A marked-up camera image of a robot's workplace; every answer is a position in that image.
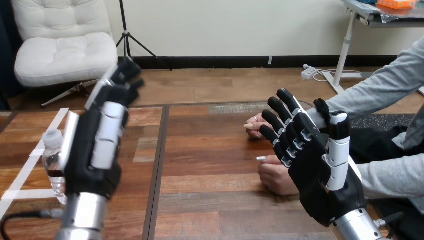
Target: silver robotic wrist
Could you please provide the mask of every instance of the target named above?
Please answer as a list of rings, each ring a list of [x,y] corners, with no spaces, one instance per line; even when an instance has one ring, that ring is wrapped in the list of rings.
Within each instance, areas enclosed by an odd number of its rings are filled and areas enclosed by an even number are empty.
[[[108,200],[82,192],[68,196],[57,240],[101,240]]]
[[[348,212],[331,225],[339,240],[380,240],[385,239],[364,208]]]

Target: water bottle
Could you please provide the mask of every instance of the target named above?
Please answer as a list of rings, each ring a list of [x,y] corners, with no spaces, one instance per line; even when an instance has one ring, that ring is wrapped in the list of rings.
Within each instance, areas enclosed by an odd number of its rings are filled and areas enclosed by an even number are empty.
[[[42,155],[42,163],[51,182],[51,187],[57,199],[63,205],[67,203],[65,195],[65,176],[59,165],[59,153],[61,151],[63,136],[60,130],[48,130],[42,135],[45,151]]]

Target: cushion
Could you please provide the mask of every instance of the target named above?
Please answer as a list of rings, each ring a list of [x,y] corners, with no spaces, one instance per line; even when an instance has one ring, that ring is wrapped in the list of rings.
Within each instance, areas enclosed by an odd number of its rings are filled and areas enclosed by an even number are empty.
[[[14,17],[24,41],[59,39],[92,33],[111,34],[103,0],[12,0]]]
[[[100,78],[118,62],[112,37],[104,32],[49,39],[31,38],[19,49],[15,74],[25,87]]]

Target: wooden tabletop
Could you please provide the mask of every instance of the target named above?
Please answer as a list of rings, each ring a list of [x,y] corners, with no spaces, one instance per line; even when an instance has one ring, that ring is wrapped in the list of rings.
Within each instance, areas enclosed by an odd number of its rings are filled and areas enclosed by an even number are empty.
[[[3,196],[1,207],[8,201],[4,196],[5,191],[22,171],[29,155],[57,114],[57,111],[18,113],[0,134],[0,192]],[[148,202],[161,118],[162,107],[130,109],[130,118],[121,139],[118,157],[122,177],[117,192],[109,203],[104,223],[105,239],[142,238],[146,212],[152,208],[148,207]],[[0,124],[5,121],[7,120],[3,120],[0,114]],[[64,129],[65,122],[66,117],[61,121],[59,130]],[[51,189],[51,185],[40,157],[20,191],[30,193],[26,190],[47,189]],[[27,197],[30,199],[12,199],[6,215],[62,207],[55,197]],[[150,225],[150,216],[148,219],[147,228]],[[60,220],[16,219],[6,225],[6,230],[13,240],[44,240],[54,239],[60,225]]]
[[[277,196],[261,184],[256,157],[274,153],[268,141],[249,139],[243,124],[265,108],[255,102],[130,109],[118,157],[122,179],[104,238],[335,239],[308,216],[299,196]],[[10,201],[6,215],[61,207],[55,197],[25,194],[51,189],[41,159],[18,189],[22,194],[5,197],[57,114],[0,113],[0,211]],[[377,218],[372,207],[368,211]],[[60,224],[17,219],[6,229],[13,240],[53,239]]]

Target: black baseboard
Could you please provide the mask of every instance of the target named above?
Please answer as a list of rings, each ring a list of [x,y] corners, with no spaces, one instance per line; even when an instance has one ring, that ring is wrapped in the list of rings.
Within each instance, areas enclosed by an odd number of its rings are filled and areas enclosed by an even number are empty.
[[[304,64],[315,68],[335,67],[338,55],[327,56],[273,56],[268,65],[268,56],[163,56],[173,69],[248,69],[248,68],[301,68]],[[345,67],[383,67],[393,62],[397,56],[348,56]],[[154,57],[136,56],[134,61],[142,69],[167,69],[167,66]]]

